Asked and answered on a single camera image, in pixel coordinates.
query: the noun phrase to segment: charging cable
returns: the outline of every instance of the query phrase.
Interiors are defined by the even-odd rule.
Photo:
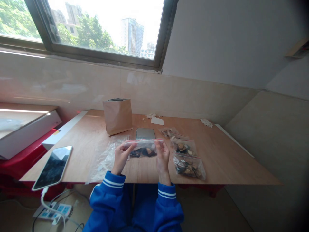
[[[61,213],[61,212],[59,212],[59,211],[57,211],[57,210],[55,210],[55,209],[53,209],[53,208],[51,208],[51,207],[49,207],[49,206],[47,206],[47,205],[45,204],[45,202],[44,202],[44,196],[45,196],[45,194],[47,193],[47,191],[48,191],[48,187],[45,187],[45,188],[43,189],[42,193],[41,193],[41,203],[42,203],[42,205],[43,205],[45,208],[49,209],[50,211],[53,211],[53,212],[55,212],[55,213],[57,213],[57,214],[60,214],[60,216],[63,218],[63,230],[65,231],[65,219],[70,220],[71,222],[73,222],[74,224],[76,224],[81,230],[83,230],[83,228],[80,226],[80,224],[78,224],[76,221],[74,221],[74,220],[71,219],[70,217],[67,217],[67,216],[64,215],[63,213]]]

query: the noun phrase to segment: window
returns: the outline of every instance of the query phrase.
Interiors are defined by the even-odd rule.
[[[42,42],[23,0],[0,0],[0,35]]]
[[[0,46],[31,49],[34,53],[39,49],[44,54],[159,70],[177,2],[0,0],[0,10],[3,10],[0,11]],[[152,17],[139,14],[145,8],[152,9]],[[125,46],[120,46],[121,38]],[[156,56],[145,59],[146,55],[140,55],[141,47],[151,41],[156,41],[152,51]]]

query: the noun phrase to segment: building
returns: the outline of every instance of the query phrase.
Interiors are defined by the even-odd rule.
[[[143,58],[148,58],[148,59],[153,59],[155,57],[155,50],[153,49],[142,49],[141,50],[141,57]]]
[[[74,24],[63,24],[63,25],[73,36],[77,36],[76,25]]]
[[[148,42],[147,50],[155,50],[155,44],[153,42]]]
[[[61,10],[51,10],[52,17],[54,18],[55,23],[67,23],[65,16]]]
[[[130,55],[140,56],[143,43],[144,26],[135,19],[121,20],[121,46],[125,46]]]
[[[68,24],[80,25],[78,17],[82,17],[82,10],[79,5],[72,5],[68,2],[65,3],[68,12]]]

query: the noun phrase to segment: glass pane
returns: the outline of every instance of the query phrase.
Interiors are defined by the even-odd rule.
[[[163,3],[164,0],[49,0],[61,44],[152,60]]]
[[[0,35],[42,42],[24,0],[0,0]]]

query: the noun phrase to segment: smartphone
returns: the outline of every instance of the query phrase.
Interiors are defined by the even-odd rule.
[[[71,152],[72,146],[55,148],[45,164],[39,178],[34,183],[32,191],[59,184]]]
[[[149,128],[137,128],[135,139],[155,139],[155,131]]]

